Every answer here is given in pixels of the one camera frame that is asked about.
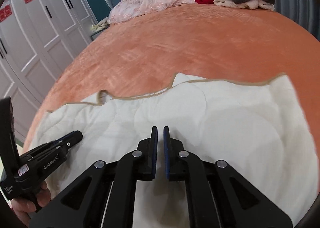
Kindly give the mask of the person's left hand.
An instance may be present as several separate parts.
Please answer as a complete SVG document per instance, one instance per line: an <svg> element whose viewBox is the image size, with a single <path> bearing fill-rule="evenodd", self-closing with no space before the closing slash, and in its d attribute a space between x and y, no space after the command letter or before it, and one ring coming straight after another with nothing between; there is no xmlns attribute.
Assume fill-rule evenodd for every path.
<svg viewBox="0 0 320 228"><path fill-rule="evenodd" d="M51 201L52 195L45 181L40 184L40 188L41 189L36 195L36 198L39 206L44 208ZM36 211L35 204L31 201L18 198L12 199L11 206L18 219L28 227L31 220L29 213Z"/></svg>

